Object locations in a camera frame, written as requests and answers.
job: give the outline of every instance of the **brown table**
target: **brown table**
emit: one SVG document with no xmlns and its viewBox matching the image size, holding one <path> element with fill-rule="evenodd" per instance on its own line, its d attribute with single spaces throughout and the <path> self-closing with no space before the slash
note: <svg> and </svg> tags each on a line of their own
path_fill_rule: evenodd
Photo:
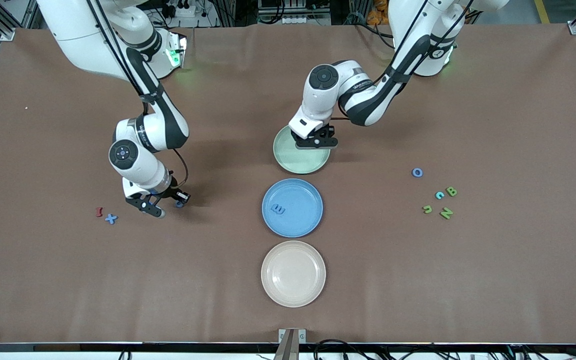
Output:
<svg viewBox="0 0 576 360">
<path fill-rule="evenodd" d="M 335 123 L 328 164 L 295 176 L 272 142 L 308 71 L 355 59 L 375 78 L 391 51 L 348 26 L 197 30 L 187 69 L 164 80 L 190 125 L 192 199 L 155 219 L 124 202 L 107 160 L 115 124 L 141 109 L 133 89 L 75 68 L 48 31 L 18 30 L 0 48 L 0 342 L 263 342 L 286 327 L 311 341 L 575 342 L 576 36 L 469 25 L 458 43 L 376 125 Z M 299 309 L 259 278 L 285 240 L 261 199 L 290 177 L 325 204 L 303 240 L 326 287 Z M 434 199 L 446 187 L 459 193 Z"/>
</svg>

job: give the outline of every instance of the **white robot link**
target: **white robot link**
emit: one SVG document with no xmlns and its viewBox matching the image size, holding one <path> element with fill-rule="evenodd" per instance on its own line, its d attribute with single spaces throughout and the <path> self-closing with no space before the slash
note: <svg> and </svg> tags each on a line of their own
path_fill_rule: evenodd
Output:
<svg viewBox="0 0 576 360">
<path fill-rule="evenodd" d="M 390 0 L 388 18 L 396 48 L 381 77 L 370 80 L 354 60 L 320 64 L 310 71 L 303 101 L 288 122 L 298 149 L 334 149 L 329 125 L 335 103 L 354 124 L 379 121 L 413 73 L 436 75 L 448 63 L 466 9 L 495 11 L 508 0 Z M 460 3 L 466 3 L 466 9 Z"/>
<path fill-rule="evenodd" d="M 117 123 L 108 157 L 123 177 L 126 202 L 163 218 L 166 212 L 157 206 L 159 200 L 173 198 L 183 206 L 190 198 L 180 189 L 188 179 L 188 169 L 180 183 L 153 155 L 162 150 L 177 152 L 188 139 L 186 119 L 158 80 L 183 62 L 186 39 L 155 29 L 148 16 L 135 7 L 143 2 L 37 0 L 50 32 L 74 66 L 126 80 L 139 94 L 144 112 Z M 153 113 L 147 113 L 147 104 Z"/>
</svg>

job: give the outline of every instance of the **plate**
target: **plate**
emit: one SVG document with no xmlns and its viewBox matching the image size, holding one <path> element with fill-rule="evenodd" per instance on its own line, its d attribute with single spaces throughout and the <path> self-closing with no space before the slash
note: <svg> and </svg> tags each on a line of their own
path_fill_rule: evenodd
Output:
<svg viewBox="0 0 576 360">
<path fill-rule="evenodd" d="M 324 203 L 320 192 L 301 178 L 285 178 L 265 192 L 261 202 L 263 221 L 286 238 L 299 238 L 317 228 Z"/>
<path fill-rule="evenodd" d="M 272 143 L 274 159 L 279 165 L 295 174 L 310 174 L 326 164 L 330 157 L 329 148 L 298 149 L 290 127 L 279 130 Z"/>
<path fill-rule="evenodd" d="M 317 249 L 289 240 L 268 252 L 261 265 L 261 283 L 275 303 L 299 308 L 312 303 L 326 283 L 326 264 Z"/>
</svg>

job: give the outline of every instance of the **round black joint cover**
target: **round black joint cover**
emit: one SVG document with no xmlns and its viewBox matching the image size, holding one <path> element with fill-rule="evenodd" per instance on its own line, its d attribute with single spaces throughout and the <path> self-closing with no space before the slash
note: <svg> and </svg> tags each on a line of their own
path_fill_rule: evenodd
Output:
<svg viewBox="0 0 576 360">
<path fill-rule="evenodd" d="M 337 84 L 339 73 L 329 64 L 320 64 L 310 72 L 308 82 L 313 89 L 327 90 Z"/>
<path fill-rule="evenodd" d="M 137 145 L 128 139 L 115 142 L 108 152 L 110 162 L 121 170 L 130 169 L 137 160 L 137 155 L 139 155 Z"/>
</svg>

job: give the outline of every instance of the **blue plus sign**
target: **blue plus sign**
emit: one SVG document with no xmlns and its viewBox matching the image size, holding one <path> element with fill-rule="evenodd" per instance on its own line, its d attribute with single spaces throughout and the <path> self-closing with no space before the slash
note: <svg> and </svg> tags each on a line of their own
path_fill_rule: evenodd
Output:
<svg viewBox="0 0 576 360">
<path fill-rule="evenodd" d="M 115 221 L 117 220 L 117 216 L 113 214 L 108 214 L 108 217 L 105 218 L 105 221 L 110 223 L 110 225 L 115 225 Z"/>
</svg>

